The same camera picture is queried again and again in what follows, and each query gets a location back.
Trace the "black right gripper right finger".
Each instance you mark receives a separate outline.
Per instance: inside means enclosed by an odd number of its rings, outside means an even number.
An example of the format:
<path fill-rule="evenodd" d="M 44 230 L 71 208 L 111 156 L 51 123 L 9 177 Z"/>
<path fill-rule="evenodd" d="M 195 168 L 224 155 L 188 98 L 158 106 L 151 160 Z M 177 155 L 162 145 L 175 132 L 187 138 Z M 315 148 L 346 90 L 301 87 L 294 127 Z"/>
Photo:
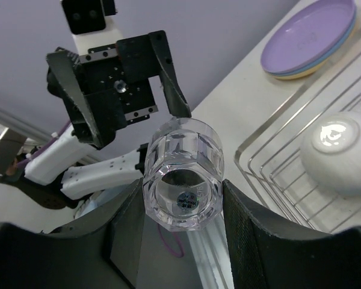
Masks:
<path fill-rule="evenodd" d="M 361 288 L 361 226 L 337 234 L 294 223 L 223 182 L 235 288 Z"/>

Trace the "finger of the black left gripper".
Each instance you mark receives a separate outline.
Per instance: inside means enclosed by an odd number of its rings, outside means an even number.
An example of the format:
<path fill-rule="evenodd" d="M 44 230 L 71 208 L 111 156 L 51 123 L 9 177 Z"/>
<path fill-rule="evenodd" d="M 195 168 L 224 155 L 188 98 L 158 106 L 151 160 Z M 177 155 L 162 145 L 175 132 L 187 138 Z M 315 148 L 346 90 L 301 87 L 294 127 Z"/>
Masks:
<path fill-rule="evenodd" d="M 100 131 L 96 125 L 93 113 L 88 106 L 83 92 L 76 79 L 72 64 L 64 51 L 50 53 L 46 56 L 49 67 L 55 75 L 64 94 L 75 104 L 82 114 L 91 134 L 89 143 L 98 148 L 103 145 Z"/>
<path fill-rule="evenodd" d="M 149 33 L 153 52 L 159 64 L 159 78 L 169 113 L 173 117 L 191 117 L 191 110 L 177 82 L 173 59 L 164 30 Z"/>

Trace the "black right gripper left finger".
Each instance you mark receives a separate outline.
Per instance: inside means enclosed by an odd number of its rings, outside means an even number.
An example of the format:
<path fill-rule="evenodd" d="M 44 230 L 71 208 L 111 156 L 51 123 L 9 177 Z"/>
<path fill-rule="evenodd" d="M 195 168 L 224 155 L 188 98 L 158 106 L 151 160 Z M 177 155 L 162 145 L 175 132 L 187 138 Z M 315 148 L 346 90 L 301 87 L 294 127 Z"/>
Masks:
<path fill-rule="evenodd" d="M 136 180 L 48 234 L 0 223 L 0 288 L 135 288 L 144 216 Z"/>

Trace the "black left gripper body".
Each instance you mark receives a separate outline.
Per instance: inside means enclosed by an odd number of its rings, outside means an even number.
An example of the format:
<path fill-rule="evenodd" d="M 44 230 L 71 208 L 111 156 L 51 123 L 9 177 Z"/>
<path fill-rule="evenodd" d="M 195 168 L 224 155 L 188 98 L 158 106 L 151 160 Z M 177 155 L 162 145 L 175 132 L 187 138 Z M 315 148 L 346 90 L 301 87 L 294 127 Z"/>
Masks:
<path fill-rule="evenodd" d="M 81 62 L 72 51 L 63 48 L 55 51 L 64 51 L 69 58 L 103 145 L 111 143 L 118 130 L 148 118 L 157 110 L 149 78 L 158 76 L 159 64 L 149 34 L 118 40 L 116 50 L 116 57 L 88 63 Z M 64 94 L 50 67 L 47 79 L 49 92 L 64 102 L 73 135 L 81 143 L 92 145 L 82 114 Z"/>

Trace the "small clear glass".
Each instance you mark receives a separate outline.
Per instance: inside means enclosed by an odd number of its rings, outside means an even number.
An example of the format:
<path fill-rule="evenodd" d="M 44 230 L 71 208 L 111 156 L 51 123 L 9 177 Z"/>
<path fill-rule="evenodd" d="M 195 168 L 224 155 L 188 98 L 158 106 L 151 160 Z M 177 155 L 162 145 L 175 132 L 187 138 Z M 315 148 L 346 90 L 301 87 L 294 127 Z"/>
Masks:
<path fill-rule="evenodd" d="M 144 163 L 146 214 L 170 232 L 203 229 L 223 210 L 223 146 L 206 123 L 173 118 L 152 136 Z"/>

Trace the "yellow plate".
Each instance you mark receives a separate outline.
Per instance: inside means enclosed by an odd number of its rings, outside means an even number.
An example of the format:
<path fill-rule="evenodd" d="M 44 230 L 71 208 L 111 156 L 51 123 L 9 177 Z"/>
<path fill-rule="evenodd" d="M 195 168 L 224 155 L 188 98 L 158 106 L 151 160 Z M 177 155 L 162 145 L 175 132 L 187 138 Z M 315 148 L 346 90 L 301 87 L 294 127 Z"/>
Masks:
<path fill-rule="evenodd" d="M 276 74 L 270 74 L 272 77 L 274 77 L 275 79 L 279 79 L 279 80 L 293 80 L 293 79 L 299 79 L 299 78 L 303 78 L 305 76 L 311 75 L 314 72 L 316 72 L 318 69 L 320 69 L 328 60 L 330 57 L 325 58 L 323 61 L 321 61 L 319 64 L 312 66 L 309 69 L 305 69 L 304 71 L 300 72 L 300 73 L 293 73 L 291 75 L 276 75 Z"/>

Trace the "blue plate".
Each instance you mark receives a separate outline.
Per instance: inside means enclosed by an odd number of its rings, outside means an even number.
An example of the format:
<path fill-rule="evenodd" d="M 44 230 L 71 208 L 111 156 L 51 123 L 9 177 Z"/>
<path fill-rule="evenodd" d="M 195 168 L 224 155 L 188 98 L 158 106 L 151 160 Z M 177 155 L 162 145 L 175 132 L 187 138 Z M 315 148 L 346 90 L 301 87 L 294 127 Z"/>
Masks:
<path fill-rule="evenodd" d="M 343 57 L 342 53 L 344 52 L 345 48 L 348 49 L 347 45 L 350 44 L 350 41 L 353 38 L 354 34 L 356 33 L 357 28 L 358 28 L 358 21 L 356 19 L 354 19 L 351 23 L 351 26 L 347 29 L 347 32 L 345 33 L 345 35 L 342 36 L 341 39 L 338 40 L 337 43 L 328 52 L 326 52 L 323 56 L 321 56 L 318 60 L 315 60 L 314 62 L 309 63 L 307 66 L 304 66 L 303 68 L 294 70 L 292 72 L 273 73 L 273 74 L 291 75 L 293 73 L 300 73 L 300 72 L 304 71 L 305 69 L 309 69 L 312 66 L 319 64 L 321 61 L 323 61 L 327 57 L 330 57 L 329 60 L 321 68 L 326 69 L 327 66 L 331 67 L 334 62 L 337 63 L 339 61 L 339 58 Z"/>

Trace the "purple plate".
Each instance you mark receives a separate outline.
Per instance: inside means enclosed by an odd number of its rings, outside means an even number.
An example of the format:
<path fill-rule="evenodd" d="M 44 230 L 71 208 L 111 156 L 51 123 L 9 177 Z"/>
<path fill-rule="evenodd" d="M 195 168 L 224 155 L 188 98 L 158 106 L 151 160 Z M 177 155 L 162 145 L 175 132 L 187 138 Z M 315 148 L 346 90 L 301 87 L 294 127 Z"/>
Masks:
<path fill-rule="evenodd" d="M 349 37 L 356 23 L 354 1 L 315 1 L 287 20 L 261 53 L 264 71 L 301 73 L 320 64 Z"/>

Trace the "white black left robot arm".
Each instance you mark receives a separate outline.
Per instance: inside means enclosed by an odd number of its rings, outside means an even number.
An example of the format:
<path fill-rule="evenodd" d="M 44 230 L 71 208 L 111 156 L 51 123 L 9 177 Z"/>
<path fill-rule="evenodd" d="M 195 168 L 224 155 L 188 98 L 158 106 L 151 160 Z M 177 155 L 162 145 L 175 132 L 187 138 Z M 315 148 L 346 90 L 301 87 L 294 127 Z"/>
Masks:
<path fill-rule="evenodd" d="M 150 78 L 161 80 L 172 116 L 191 116 L 163 30 L 90 48 L 82 56 L 57 48 L 46 61 L 48 92 L 63 101 L 69 121 L 50 142 L 29 154 L 17 153 L 0 172 L 0 184 L 19 189 L 44 208 L 75 208 L 94 192 L 143 176 L 146 144 L 110 160 L 79 162 L 113 142 L 117 131 L 156 112 Z"/>

